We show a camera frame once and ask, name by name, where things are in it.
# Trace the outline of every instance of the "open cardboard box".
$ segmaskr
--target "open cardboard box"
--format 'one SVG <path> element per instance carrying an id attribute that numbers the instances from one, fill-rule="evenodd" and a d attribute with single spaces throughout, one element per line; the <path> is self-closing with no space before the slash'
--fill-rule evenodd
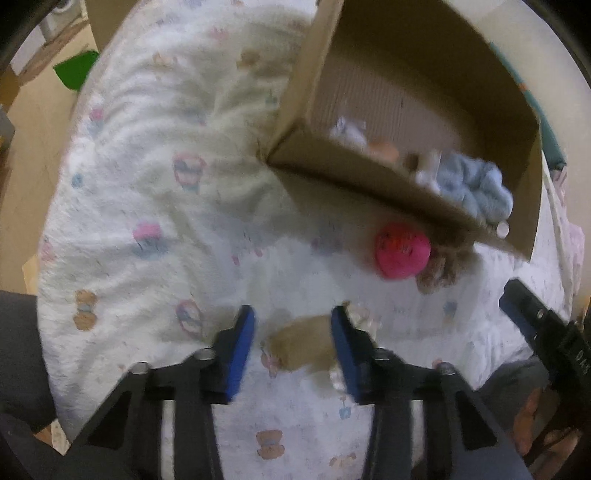
<path id="1" fill-rule="evenodd" d="M 402 160 L 435 148 L 493 161 L 514 197 L 510 232 L 329 138 L 343 110 Z M 268 163 L 353 187 L 437 227 L 522 255 L 540 214 L 539 123 L 486 41 L 440 0 L 322 0 L 283 98 Z"/>

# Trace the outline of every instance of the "blue cloth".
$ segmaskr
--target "blue cloth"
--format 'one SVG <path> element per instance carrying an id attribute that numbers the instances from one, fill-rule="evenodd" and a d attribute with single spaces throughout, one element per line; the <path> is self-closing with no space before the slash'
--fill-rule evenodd
<path id="1" fill-rule="evenodd" d="M 488 223 L 507 220 L 513 209 L 513 196 L 503 186 L 501 171 L 494 163 L 456 152 L 443 154 L 437 183 L 441 195 Z"/>

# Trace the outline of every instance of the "white blanket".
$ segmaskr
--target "white blanket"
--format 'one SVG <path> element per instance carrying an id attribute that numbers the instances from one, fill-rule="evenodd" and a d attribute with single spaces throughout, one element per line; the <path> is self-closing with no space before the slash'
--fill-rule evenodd
<path id="1" fill-rule="evenodd" d="M 530 354 L 498 308 L 509 278 L 570 316 L 566 218 L 547 171 L 531 263 L 478 246 L 471 275 L 422 296 L 372 260 L 398 212 L 257 159 L 310 20 L 238 0 L 142 2 L 93 69 L 40 246 L 39 325 L 70 439 L 130 365 L 182 361 L 250 304 L 259 328 L 241 392 L 215 408 L 225 477 L 355 480 L 371 408 L 326 372 L 278 373 L 270 332 L 351 300 L 381 318 L 381 345 L 452 362 L 478 387 Z"/>

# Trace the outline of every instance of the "red ball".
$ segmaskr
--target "red ball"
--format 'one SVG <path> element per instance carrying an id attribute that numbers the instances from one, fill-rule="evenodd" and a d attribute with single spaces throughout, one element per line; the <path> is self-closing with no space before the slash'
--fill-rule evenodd
<path id="1" fill-rule="evenodd" d="M 405 223 L 389 223 L 375 238 L 375 259 L 385 278 L 401 280 L 418 274 L 430 254 L 427 235 Z"/>

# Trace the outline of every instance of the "screw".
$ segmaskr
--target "screw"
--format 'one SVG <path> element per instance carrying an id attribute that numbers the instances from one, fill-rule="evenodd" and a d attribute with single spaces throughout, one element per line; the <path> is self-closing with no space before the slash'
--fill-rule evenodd
<path id="1" fill-rule="evenodd" d="M 195 352 L 197 360 L 213 360 L 216 357 L 216 351 L 213 348 L 202 348 Z"/>
<path id="2" fill-rule="evenodd" d="M 390 352 L 385 348 L 374 349 L 374 360 L 378 362 L 386 362 L 390 360 Z"/>
<path id="3" fill-rule="evenodd" d="M 146 362 L 137 362 L 129 369 L 134 375 L 144 375 L 148 373 L 148 370 L 150 370 L 150 366 Z"/>
<path id="4" fill-rule="evenodd" d="M 456 374 L 456 369 L 453 368 L 452 364 L 449 364 L 447 362 L 441 362 L 437 366 L 437 370 L 442 375 L 455 375 Z"/>

